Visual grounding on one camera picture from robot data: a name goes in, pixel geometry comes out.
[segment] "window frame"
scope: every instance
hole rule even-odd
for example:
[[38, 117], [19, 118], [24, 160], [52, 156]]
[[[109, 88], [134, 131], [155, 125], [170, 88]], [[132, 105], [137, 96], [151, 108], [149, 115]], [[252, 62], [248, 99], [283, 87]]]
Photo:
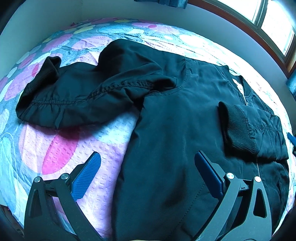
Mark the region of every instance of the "window frame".
[[188, 3], [208, 10], [228, 20], [247, 33], [269, 53], [269, 55], [275, 60], [287, 78], [289, 78], [292, 72], [296, 69], [295, 29], [293, 29], [294, 36], [286, 55], [282, 53], [282, 51], [272, 41], [272, 39], [261, 29], [267, 12], [268, 0], [261, 0], [259, 11], [254, 23], [252, 23], [252, 21], [244, 17], [239, 12], [235, 11], [224, 3], [219, 2], [218, 0], [188, 0]]

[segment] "jacket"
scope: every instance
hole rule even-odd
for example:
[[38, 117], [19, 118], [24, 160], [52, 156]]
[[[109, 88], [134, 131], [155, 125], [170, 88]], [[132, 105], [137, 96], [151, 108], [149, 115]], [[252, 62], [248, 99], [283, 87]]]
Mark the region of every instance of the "jacket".
[[45, 60], [20, 97], [18, 118], [62, 129], [140, 110], [113, 195], [113, 241], [187, 241], [201, 229], [218, 200], [195, 167], [199, 150], [238, 178], [261, 177], [276, 229], [288, 197], [287, 147], [279, 117], [242, 76], [123, 39], [97, 66], [60, 64]]

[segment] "jacket sleeve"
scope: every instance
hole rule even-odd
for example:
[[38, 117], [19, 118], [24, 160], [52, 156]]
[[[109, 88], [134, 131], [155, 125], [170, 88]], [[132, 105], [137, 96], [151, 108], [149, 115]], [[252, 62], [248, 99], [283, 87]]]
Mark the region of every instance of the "jacket sleeve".
[[245, 105], [218, 105], [224, 144], [267, 161], [288, 159], [280, 118]]
[[46, 58], [20, 97], [19, 119], [54, 129], [103, 123], [150, 91], [175, 88], [186, 72], [184, 57], [124, 39], [111, 42], [97, 66], [60, 65], [59, 57]]

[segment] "metal zipper teeth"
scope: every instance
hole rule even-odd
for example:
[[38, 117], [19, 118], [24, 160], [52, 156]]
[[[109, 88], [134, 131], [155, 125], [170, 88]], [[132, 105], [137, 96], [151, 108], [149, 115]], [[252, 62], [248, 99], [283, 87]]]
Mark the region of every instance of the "metal zipper teeth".
[[[246, 100], [246, 97], [245, 97], [243, 94], [242, 94], [242, 97], [244, 98], [244, 103], [245, 103], [246, 105], [248, 105], [248, 102], [247, 102], [247, 100]], [[257, 159], [256, 159], [256, 166], [257, 166], [258, 176], [261, 177], [261, 175], [260, 175], [259, 163], [258, 163], [258, 160], [257, 160]]]

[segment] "bed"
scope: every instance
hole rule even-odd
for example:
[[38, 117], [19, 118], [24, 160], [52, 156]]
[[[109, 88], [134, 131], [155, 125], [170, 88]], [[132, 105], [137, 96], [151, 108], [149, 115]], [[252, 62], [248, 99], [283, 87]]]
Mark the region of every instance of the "bed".
[[[224, 47], [190, 31], [145, 20], [105, 18], [87, 20], [58, 31], [28, 51], [0, 81], [0, 190], [7, 206], [23, 226], [28, 193], [33, 179], [56, 179], [84, 163], [93, 151], [102, 164], [79, 199], [81, 210], [103, 238], [111, 236], [111, 203], [117, 175], [138, 113], [131, 109], [104, 125], [71, 130], [51, 130], [21, 122], [15, 107], [26, 86], [48, 56], [59, 56], [61, 66], [74, 62], [97, 65], [100, 52], [111, 41], [129, 39], [158, 50], [177, 53], [217, 65], [228, 65], [242, 75], [258, 96], [280, 117], [283, 132], [292, 132], [287, 112], [278, 96], [247, 62]], [[289, 153], [289, 196], [282, 223], [292, 208], [296, 190], [296, 161], [286, 138]], [[65, 228], [73, 232], [63, 209], [55, 199]]]

